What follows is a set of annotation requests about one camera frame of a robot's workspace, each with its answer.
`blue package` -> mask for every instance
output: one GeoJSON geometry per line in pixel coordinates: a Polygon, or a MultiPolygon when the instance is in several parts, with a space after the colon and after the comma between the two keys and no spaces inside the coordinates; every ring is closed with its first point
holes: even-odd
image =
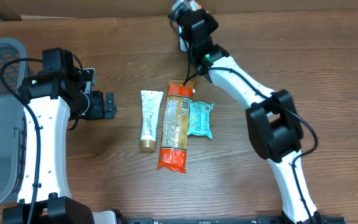
{"type": "Polygon", "coordinates": [[[189,129],[187,135],[208,136],[212,139],[209,128],[209,115],[215,104],[207,104],[201,101],[190,101],[189,129]]]}

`snack package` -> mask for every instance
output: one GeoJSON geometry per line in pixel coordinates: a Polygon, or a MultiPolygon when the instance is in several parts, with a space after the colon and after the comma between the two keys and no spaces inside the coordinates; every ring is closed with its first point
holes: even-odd
{"type": "Polygon", "coordinates": [[[169,80],[157,169],[166,167],[185,174],[189,107],[194,81],[188,81],[186,86],[183,86],[183,82],[169,80]]]}
{"type": "Polygon", "coordinates": [[[209,115],[215,104],[190,101],[189,130],[187,135],[208,136],[212,139],[212,132],[209,128],[209,115]]]}

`cable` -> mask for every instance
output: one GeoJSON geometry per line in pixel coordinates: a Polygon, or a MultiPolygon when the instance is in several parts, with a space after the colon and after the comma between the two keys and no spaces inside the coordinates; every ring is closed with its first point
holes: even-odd
{"type": "MultiPolygon", "coordinates": [[[[228,72],[231,72],[231,73],[234,73],[236,74],[238,77],[240,77],[256,94],[258,94],[259,96],[261,96],[262,98],[264,98],[265,100],[269,100],[270,98],[265,96],[263,93],[261,93],[258,89],[256,89],[256,87],[254,87],[250,81],[248,81],[245,77],[243,77],[239,72],[235,71],[234,69],[231,69],[231,68],[224,68],[224,67],[212,67],[212,68],[207,68],[206,70],[202,70],[202,71],[198,71],[194,74],[192,74],[192,76],[189,77],[188,80],[191,80],[192,78],[194,78],[195,76],[199,75],[199,74],[204,74],[208,71],[211,71],[211,70],[223,70],[223,71],[228,71],[228,72]]],[[[292,167],[292,172],[293,172],[293,176],[294,176],[294,179],[295,179],[295,183],[296,183],[296,187],[298,189],[298,192],[299,192],[299,195],[301,197],[301,201],[303,202],[303,205],[305,206],[305,209],[306,209],[306,212],[308,213],[308,216],[309,216],[309,219],[310,219],[310,222],[313,223],[313,219],[312,219],[312,216],[311,216],[311,213],[309,211],[309,208],[306,204],[306,200],[302,194],[302,190],[301,190],[301,187],[300,187],[300,184],[299,184],[299,180],[298,180],[298,176],[296,174],[296,165],[295,165],[295,162],[296,160],[298,160],[299,158],[303,157],[303,156],[306,156],[308,154],[311,154],[312,152],[314,152],[314,150],[317,149],[318,147],[318,137],[317,137],[317,134],[316,132],[313,130],[313,128],[301,117],[299,117],[297,114],[295,114],[294,112],[290,111],[289,109],[283,107],[281,104],[278,104],[276,103],[275,101],[272,102],[274,106],[276,106],[277,108],[280,108],[281,110],[285,110],[286,112],[290,113],[292,116],[294,116],[296,119],[298,119],[303,125],[305,125],[305,127],[310,131],[310,133],[313,135],[313,138],[314,138],[314,146],[306,151],[306,152],[303,152],[301,153],[300,155],[296,156],[294,158],[294,160],[292,160],[292,164],[291,164],[291,167],[292,167]]]]}
{"type": "Polygon", "coordinates": [[[37,192],[38,192],[38,187],[39,187],[39,171],[40,171],[40,160],[41,160],[41,135],[40,135],[40,126],[39,123],[37,121],[37,118],[34,114],[34,112],[32,111],[32,109],[30,108],[30,106],[24,102],[20,96],[15,93],[12,88],[6,83],[5,78],[4,78],[4,71],[5,69],[12,65],[13,63],[17,63],[17,62],[42,62],[41,59],[36,59],[36,58],[19,58],[19,59],[15,59],[15,60],[11,60],[10,62],[7,62],[4,66],[2,66],[1,71],[0,71],[0,79],[2,84],[5,86],[5,88],[17,99],[19,100],[19,102],[27,109],[27,111],[29,112],[29,114],[31,115],[31,118],[34,122],[34,126],[35,126],[35,135],[37,136],[37,153],[35,156],[35,173],[34,173],[34,184],[33,184],[33,191],[32,191],[32,199],[31,199],[31,205],[30,205],[30,212],[29,212],[29,217],[27,219],[27,224],[31,224],[32,221],[32,216],[34,214],[34,207],[35,207],[35,201],[37,200],[37,192]]]}
{"type": "Polygon", "coordinates": [[[73,124],[73,126],[71,128],[69,128],[69,130],[74,130],[77,126],[78,126],[78,116],[75,118],[75,123],[73,124]]]}
{"type": "Polygon", "coordinates": [[[177,33],[179,38],[181,38],[181,40],[185,44],[185,48],[186,48],[186,51],[187,51],[187,60],[188,60],[187,75],[186,75],[186,80],[185,80],[185,83],[187,83],[187,81],[189,80],[189,75],[190,75],[191,62],[193,61],[193,57],[191,57],[191,55],[192,55],[191,51],[193,50],[193,44],[191,44],[190,50],[189,50],[185,39],[180,35],[179,31],[176,30],[176,28],[173,26],[171,20],[169,20],[169,24],[171,25],[171,28],[173,29],[173,31],[175,31],[175,33],[177,33]]]}
{"type": "Polygon", "coordinates": [[[80,68],[81,68],[81,73],[82,71],[84,70],[83,67],[82,67],[82,64],[81,64],[81,61],[80,59],[77,57],[77,55],[75,54],[72,54],[73,55],[73,58],[75,58],[75,60],[78,62],[78,64],[80,65],[80,68]]]}

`plastic basket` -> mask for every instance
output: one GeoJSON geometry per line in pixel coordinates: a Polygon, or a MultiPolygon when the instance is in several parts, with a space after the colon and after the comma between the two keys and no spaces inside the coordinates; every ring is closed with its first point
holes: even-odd
{"type": "MultiPolygon", "coordinates": [[[[27,57],[22,43],[0,39],[0,69],[8,61],[27,57]]],[[[17,89],[24,77],[32,75],[27,62],[7,67],[4,77],[17,89]]],[[[0,81],[0,203],[17,200],[24,173],[25,120],[23,106],[11,96],[0,81]]]]}

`black mount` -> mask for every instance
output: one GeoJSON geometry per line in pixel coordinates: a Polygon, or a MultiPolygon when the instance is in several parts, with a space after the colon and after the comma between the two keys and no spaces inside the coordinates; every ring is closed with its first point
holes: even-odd
{"type": "Polygon", "coordinates": [[[50,96],[62,97],[70,107],[71,119],[113,119],[117,113],[114,94],[106,93],[106,103],[101,91],[91,91],[93,69],[74,66],[73,54],[61,48],[42,52],[42,72],[23,79],[19,92],[24,101],[50,96]]]}
{"type": "Polygon", "coordinates": [[[181,36],[189,43],[191,62],[196,69],[205,70],[220,58],[230,56],[221,46],[213,44],[210,35],[219,24],[204,9],[193,11],[181,3],[168,17],[181,27],[181,36]]]}
{"type": "MultiPolygon", "coordinates": [[[[125,224],[294,224],[285,215],[283,216],[262,216],[258,218],[219,218],[219,219],[170,219],[155,220],[153,218],[123,218],[116,212],[117,223],[125,224]]],[[[309,220],[297,224],[310,224],[309,220]]],[[[345,224],[343,217],[327,217],[316,212],[313,215],[314,224],[345,224]]]]}
{"type": "Polygon", "coordinates": [[[300,122],[277,104],[296,114],[291,94],[282,90],[272,93],[269,100],[254,103],[246,110],[246,115],[249,139],[256,153],[263,159],[281,162],[283,156],[300,150],[303,132],[300,122]],[[270,122],[269,113],[280,114],[280,117],[270,122]]]}
{"type": "MultiPolygon", "coordinates": [[[[19,203],[12,208],[4,208],[3,224],[27,223],[30,204],[19,203]]],[[[92,211],[87,206],[68,197],[57,197],[56,193],[49,194],[49,199],[36,202],[32,223],[64,223],[64,224],[94,224],[92,211]]]]}

